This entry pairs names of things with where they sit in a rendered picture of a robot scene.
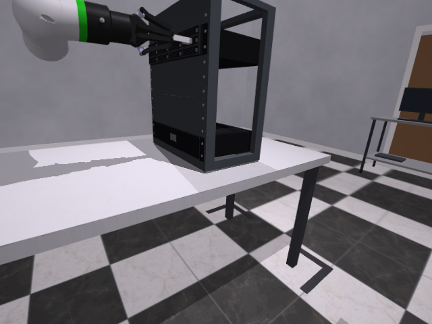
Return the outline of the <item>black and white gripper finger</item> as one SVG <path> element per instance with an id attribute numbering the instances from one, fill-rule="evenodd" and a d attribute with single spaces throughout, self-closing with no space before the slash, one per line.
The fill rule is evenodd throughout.
<path id="1" fill-rule="evenodd" d="M 164 45 L 157 45 L 154 47 L 137 47 L 137 49 L 140 52 L 140 55 L 146 55 L 148 52 L 151 51 L 158 51 L 158 50 L 162 50 L 162 49 L 168 49 L 171 47 L 171 44 L 192 44 L 192 40 L 186 40 L 186 39 L 182 39 L 182 38 L 176 38 L 176 37 L 167 37 L 167 36 L 157 36 L 157 35 L 152 35 L 152 34 L 144 34 L 144 33 L 138 33 L 137 34 L 138 38 L 147 38 L 148 41 L 157 41 L 157 42 L 163 42 L 166 43 Z"/>
<path id="2" fill-rule="evenodd" d="M 137 27 L 141 28 L 141 29 L 145 29 L 148 30 L 148 33 L 151 34 L 156 34 L 159 36 L 169 36 L 169 37 L 176 37 L 176 38 L 182 38 L 182 39 L 186 39 L 189 41 L 192 41 L 192 38 L 189 37 L 185 37 L 182 36 L 181 34 L 176 34 L 174 32 L 171 31 L 171 26 L 167 23 L 165 23 L 164 21 L 160 20 L 159 18 L 156 18 L 155 16 L 153 16 L 152 14 L 150 14 L 147 10 L 145 10 L 145 8 L 141 7 L 140 9 L 138 9 L 138 12 L 136 13 L 140 18 L 144 18 L 145 20 L 151 22 L 152 24 L 162 28 L 154 28 L 152 26 L 143 24 L 143 23 L 137 23 Z"/>

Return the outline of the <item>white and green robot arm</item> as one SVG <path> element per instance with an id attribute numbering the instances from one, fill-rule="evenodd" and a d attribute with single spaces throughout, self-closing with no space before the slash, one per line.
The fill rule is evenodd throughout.
<path id="1" fill-rule="evenodd" d="M 24 44 L 45 61 L 63 59 L 69 41 L 108 45 L 111 40 L 111 15 L 106 5 L 83 0 L 13 0 L 12 11 Z"/>

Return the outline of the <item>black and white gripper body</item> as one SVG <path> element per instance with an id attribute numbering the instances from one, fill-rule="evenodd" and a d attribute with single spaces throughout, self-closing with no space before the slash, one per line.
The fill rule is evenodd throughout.
<path id="1" fill-rule="evenodd" d="M 111 40 L 112 43 L 121 43 L 139 47 L 144 44 L 147 38 L 138 38 L 138 33 L 148 34 L 148 30 L 138 28 L 137 23 L 146 24 L 137 14 L 126 14 L 117 11 L 110 11 L 111 14 Z"/>

